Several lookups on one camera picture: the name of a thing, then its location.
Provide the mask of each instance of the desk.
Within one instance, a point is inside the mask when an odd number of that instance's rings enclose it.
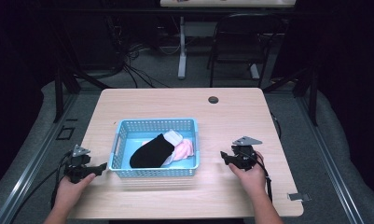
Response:
[[[271,7],[291,8],[296,0],[160,0],[161,7]],[[186,77],[187,53],[185,48],[185,27],[184,17],[180,20],[180,62],[178,65],[178,78]]]
[[[211,96],[219,102],[209,103]],[[252,217],[246,193],[220,157],[221,150],[232,155],[231,143],[244,135],[263,142],[254,148],[265,157],[280,216],[303,213],[301,202],[287,199],[297,188],[260,89],[104,90],[81,144],[91,150],[89,166],[108,161],[121,119],[182,117],[195,118],[199,126],[201,164],[194,176],[145,181],[106,170],[84,191],[70,218]]]

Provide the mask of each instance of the chair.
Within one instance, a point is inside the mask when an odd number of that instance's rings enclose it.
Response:
[[[210,87],[215,78],[215,63],[245,63],[247,70],[254,63],[262,64],[258,87],[260,88],[270,52],[270,43],[283,27],[282,21],[269,14],[230,14],[222,18],[215,27],[214,41],[207,69],[211,68]]]

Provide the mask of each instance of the basket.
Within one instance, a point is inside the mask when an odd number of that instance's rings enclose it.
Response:
[[[194,155],[160,168],[131,168],[133,153],[161,133],[175,130],[192,141]],[[200,163],[198,124],[195,119],[123,119],[115,135],[109,169],[119,177],[192,176]]]

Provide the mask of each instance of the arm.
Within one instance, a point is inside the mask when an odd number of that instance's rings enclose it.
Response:
[[[90,174],[77,184],[71,183],[70,177],[65,176],[59,184],[55,205],[44,223],[65,223],[71,209],[78,202],[82,191],[95,176],[95,174]]]
[[[255,165],[251,170],[244,171],[232,163],[229,164],[229,168],[240,178],[242,187],[250,197],[254,208],[256,224],[283,223],[265,191],[266,179],[262,168],[259,165]]]

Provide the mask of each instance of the black sock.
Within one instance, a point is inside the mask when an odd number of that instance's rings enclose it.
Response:
[[[160,168],[173,151],[174,146],[161,133],[134,152],[130,161],[131,168]]]

